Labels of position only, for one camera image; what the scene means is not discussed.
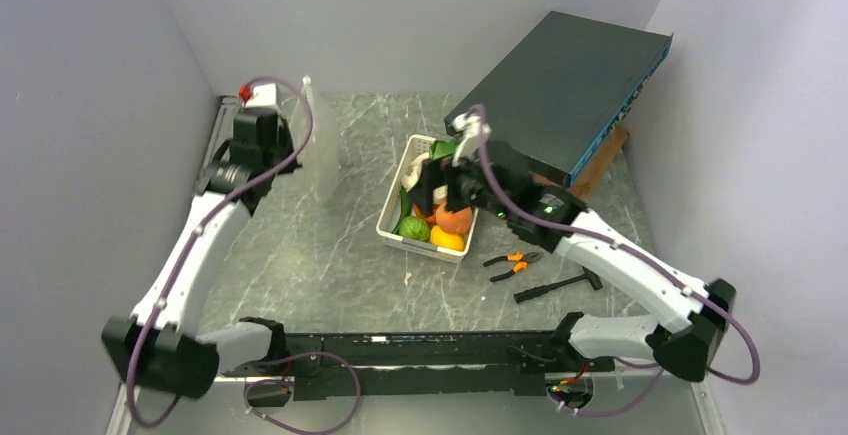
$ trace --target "black box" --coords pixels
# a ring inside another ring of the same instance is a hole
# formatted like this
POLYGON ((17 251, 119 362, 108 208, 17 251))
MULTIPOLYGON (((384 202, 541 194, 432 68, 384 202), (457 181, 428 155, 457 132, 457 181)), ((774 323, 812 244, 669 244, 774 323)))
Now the black box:
POLYGON ((667 35, 550 12, 445 117, 447 133, 482 103, 492 140, 570 187, 670 47, 667 35))

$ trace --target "red connector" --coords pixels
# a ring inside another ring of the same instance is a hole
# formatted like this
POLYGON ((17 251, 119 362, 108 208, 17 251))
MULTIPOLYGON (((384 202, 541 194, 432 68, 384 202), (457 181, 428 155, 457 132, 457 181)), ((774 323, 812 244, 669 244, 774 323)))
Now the red connector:
POLYGON ((242 85, 239 88, 239 98, 241 99, 242 102, 247 103, 247 101, 250 100, 250 94, 251 94, 251 90, 250 90, 250 87, 248 87, 247 85, 242 85))

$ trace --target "gray marble surface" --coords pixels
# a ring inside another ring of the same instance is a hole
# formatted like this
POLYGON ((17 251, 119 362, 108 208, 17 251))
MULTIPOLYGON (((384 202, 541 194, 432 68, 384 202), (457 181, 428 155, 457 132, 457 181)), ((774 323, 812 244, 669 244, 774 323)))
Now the gray marble surface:
MULTIPOLYGON (((321 205, 304 171, 279 177, 233 244, 206 303, 201 332, 243 316, 282 321, 289 332, 552 329, 569 311, 597 316, 645 311, 608 285, 561 288, 517 305, 512 294, 581 273, 546 254, 515 277, 490 283, 497 255, 528 251, 495 216, 481 213, 459 264, 383 245, 375 226, 409 135, 444 136, 442 118, 461 94, 324 94, 343 131, 341 179, 321 205)), ((222 120, 216 146, 229 136, 222 120)), ((624 157, 619 154, 589 203, 616 230, 652 250, 624 157)))

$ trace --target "hammer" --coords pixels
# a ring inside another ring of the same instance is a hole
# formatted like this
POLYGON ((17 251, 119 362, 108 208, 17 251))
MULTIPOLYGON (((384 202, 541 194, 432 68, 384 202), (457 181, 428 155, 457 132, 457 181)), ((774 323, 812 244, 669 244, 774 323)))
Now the hammer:
POLYGON ((528 290, 524 290, 523 292, 515 293, 512 295, 512 298, 515 299, 515 303, 526 302, 527 300, 532 300, 536 297, 541 297, 542 295, 552 290, 556 290, 557 288, 564 287, 566 285, 571 285, 572 283, 576 283, 581 280, 588 280, 589 284, 592 285, 592 288, 594 288, 595 291, 604 288, 603 284, 601 283, 601 278, 598 276, 597 273, 583 268, 583 275, 578 275, 574 278, 569 278, 568 280, 563 280, 561 282, 551 283, 549 285, 539 285, 538 287, 533 287, 528 290))

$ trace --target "white wall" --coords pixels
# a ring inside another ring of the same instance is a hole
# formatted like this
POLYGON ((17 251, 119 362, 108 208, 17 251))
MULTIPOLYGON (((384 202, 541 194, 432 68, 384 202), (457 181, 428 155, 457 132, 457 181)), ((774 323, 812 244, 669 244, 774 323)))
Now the white wall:
POLYGON ((627 152, 658 252, 732 281, 762 353, 713 382, 729 433, 844 433, 848 0, 662 0, 648 29, 675 33, 627 152))
POLYGON ((103 433, 214 97, 161 0, 0 0, 0 107, 0 433, 103 433))
POLYGON ((644 28, 659 0, 165 0, 218 94, 256 73, 322 90, 468 91, 550 10, 644 28))

